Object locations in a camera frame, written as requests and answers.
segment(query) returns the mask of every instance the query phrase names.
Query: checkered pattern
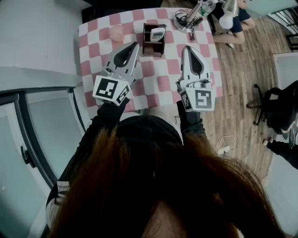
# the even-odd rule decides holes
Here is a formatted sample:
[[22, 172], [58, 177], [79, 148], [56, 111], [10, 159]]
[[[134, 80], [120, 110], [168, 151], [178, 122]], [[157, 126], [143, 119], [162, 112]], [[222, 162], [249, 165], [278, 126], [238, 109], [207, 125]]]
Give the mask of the checkered pattern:
[[[182, 49], [189, 45], [198, 50], [209, 63], [212, 86], [217, 97], [223, 95], [221, 75], [216, 48], [206, 18], [195, 31], [196, 40], [191, 43], [189, 35], [179, 32], [173, 25], [178, 8], [152, 8], [117, 13], [99, 18], [79, 27], [80, 61], [86, 102], [90, 117], [96, 115], [99, 101], [92, 97], [96, 75], [106, 65], [108, 54], [124, 43], [138, 41], [140, 58], [134, 69], [134, 78], [140, 79], [127, 95], [130, 102], [125, 111], [134, 111], [154, 106], [173, 104], [181, 100], [175, 82], [181, 77], [180, 63]], [[166, 24], [166, 46], [164, 55], [159, 57], [142, 56], [143, 24]], [[114, 42], [109, 29], [122, 24], [125, 31], [123, 42]]]

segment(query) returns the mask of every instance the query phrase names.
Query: door handle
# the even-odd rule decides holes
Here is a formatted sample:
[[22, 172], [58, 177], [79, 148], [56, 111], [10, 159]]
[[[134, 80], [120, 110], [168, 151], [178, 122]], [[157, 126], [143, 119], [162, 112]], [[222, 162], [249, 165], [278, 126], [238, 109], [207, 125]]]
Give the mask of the door handle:
[[20, 151], [22, 153], [22, 157], [23, 157], [23, 160], [25, 162], [25, 164], [30, 164], [32, 168], [35, 168], [35, 164], [34, 162], [32, 161], [32, 158], [28, 152], [28, 150], [24, 150], [23, 146], [20, 147]]

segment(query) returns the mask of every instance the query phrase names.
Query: small wooden organizer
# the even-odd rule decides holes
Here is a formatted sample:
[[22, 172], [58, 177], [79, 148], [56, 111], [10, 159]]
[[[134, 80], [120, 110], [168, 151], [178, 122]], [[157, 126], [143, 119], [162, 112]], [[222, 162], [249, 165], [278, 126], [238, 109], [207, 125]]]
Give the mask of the small wooden organizer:
[[150, 41], [151, 30], [158, 27], [159, 27], [159, 24], [144, 23], [144, 31], [143, 31], [143, 55], [144, 56], [161, 57], [164, 53], [166, 34], [158, 42]]

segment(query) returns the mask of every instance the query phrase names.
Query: brown hair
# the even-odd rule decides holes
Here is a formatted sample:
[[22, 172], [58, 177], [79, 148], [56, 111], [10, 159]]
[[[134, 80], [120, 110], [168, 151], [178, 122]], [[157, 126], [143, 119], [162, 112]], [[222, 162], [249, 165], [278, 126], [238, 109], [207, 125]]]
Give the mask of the brown hair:
[[284, 238], [257, 177], [235, 159], [214, 155], [205, 138], [153, 146], [150, 161], [130, 157], [124, 141], [102, 130], [70, 180], [50, 237], [138, 237], [159, 201], [187, 237]]

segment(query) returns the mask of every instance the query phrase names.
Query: desk lamp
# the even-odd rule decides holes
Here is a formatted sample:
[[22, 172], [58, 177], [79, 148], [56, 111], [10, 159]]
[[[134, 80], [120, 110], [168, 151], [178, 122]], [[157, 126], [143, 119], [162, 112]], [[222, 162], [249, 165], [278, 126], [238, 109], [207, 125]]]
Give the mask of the desk lamp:
[[[208, 1], [199, 0], [197, 5], [189, 12], [176, 13], [174, 19], [174, 26], [183, 33], [191, 33], [194, 27], [197, 26], [201, 21], [196, 17], [196, 14], [202, 7], [202, 5], [207, 4]], [[224, 15], [219, 19], [219, 24], [224, 29], [231, 29], [233, 27], [233, 18], [239, 14], [239, 6], [237, 0], [219, 0], [223, 3]]]

